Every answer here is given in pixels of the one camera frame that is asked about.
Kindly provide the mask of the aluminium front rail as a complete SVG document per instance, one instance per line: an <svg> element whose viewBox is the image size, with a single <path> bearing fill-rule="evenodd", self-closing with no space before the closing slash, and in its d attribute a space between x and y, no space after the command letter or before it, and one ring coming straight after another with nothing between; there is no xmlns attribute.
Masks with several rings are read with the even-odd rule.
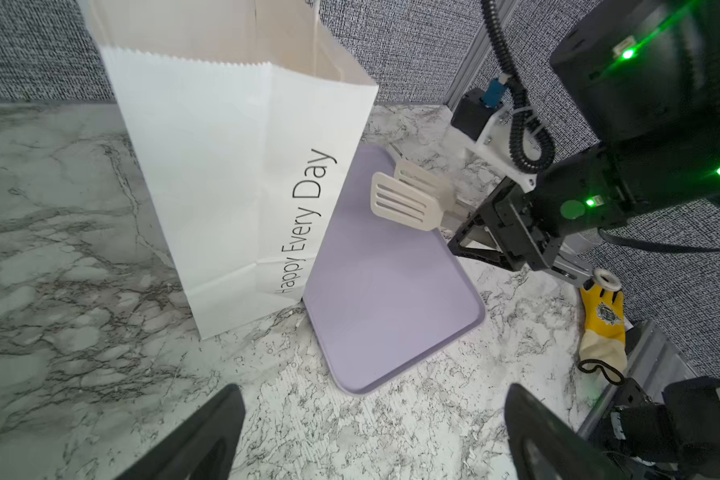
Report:
<svg viewBox="0 0 720 480"><path fill-rule="evenodd" d="M680 349L653 321L644 321L627 331L627 375L635 380L652 399L661 400L664 388L682 380L699 376Z"/></svg>

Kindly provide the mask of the lilac plastic tray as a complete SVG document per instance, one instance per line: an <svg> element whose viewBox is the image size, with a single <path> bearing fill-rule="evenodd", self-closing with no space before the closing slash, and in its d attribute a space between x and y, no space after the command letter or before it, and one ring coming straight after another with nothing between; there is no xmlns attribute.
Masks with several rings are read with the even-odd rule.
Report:
<svg viewBox="0 0 720 480"><path fill-rule="evenodd" d="M357 396L485 318L482 298L439 232L372 213L372 177L393 170L383 148L358 148L303 296L334 382Z"/></svg>

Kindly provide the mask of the white printed paper bag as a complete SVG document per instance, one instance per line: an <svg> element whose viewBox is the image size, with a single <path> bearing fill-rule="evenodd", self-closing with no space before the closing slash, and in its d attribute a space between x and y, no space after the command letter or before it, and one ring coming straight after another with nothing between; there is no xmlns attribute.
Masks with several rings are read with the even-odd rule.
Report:
<svg viewBox="0 0 720 480"><path fill-rule="evenodd" d="M84 1L199 335L299 302L378 92L312 1Z"/></svg>

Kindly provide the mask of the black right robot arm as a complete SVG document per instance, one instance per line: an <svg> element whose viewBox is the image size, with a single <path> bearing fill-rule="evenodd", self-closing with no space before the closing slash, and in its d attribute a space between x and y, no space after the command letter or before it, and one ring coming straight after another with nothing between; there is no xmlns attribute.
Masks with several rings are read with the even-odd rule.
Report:
<svg viewBox="0 0 720 480"><path fill-rule="evenodd" d="M505 178L458 226L450 251L508 271L554 272L565 237L664 254L687 245L620 237L657 210L705 199L720 208L720 1L604 1L550 64L598 142L563 161L533 110L494 2L481 5L511 94Z"/></svg>

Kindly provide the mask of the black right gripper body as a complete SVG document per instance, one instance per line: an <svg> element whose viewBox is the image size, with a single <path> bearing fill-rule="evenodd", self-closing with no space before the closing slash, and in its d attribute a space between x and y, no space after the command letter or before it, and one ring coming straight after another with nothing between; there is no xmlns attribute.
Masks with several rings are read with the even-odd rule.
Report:
<svg viewBox="0 0 720 480"><path fill-rule="evenodd" d="M448 248L457 257L516 272L574 273L576 255L565 236L576 225L576 208L563 215L563 204L576 200L572 177L544 177L533 191L506 177L455 230Z"/></svg>

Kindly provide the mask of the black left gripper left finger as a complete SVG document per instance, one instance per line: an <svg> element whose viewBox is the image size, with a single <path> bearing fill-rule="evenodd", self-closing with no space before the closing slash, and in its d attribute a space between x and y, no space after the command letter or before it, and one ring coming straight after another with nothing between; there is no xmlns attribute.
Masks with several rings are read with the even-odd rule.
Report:
<svg viewBox="0 0 720 480"><path fill-rule="evenodd" d="M119 477L227 479L244 419L240 387L229 384Z"/></svg>

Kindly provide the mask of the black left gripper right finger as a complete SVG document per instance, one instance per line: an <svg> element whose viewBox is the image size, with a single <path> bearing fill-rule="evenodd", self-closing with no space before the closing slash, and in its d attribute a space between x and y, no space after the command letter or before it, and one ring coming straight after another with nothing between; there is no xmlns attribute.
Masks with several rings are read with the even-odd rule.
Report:
<svg viewBox="0 0 720 480"><path fill-rule="evenodd" d="M510 385L504 418L519 479L623 479L621 470L580 438L522 385Z"/></svg>

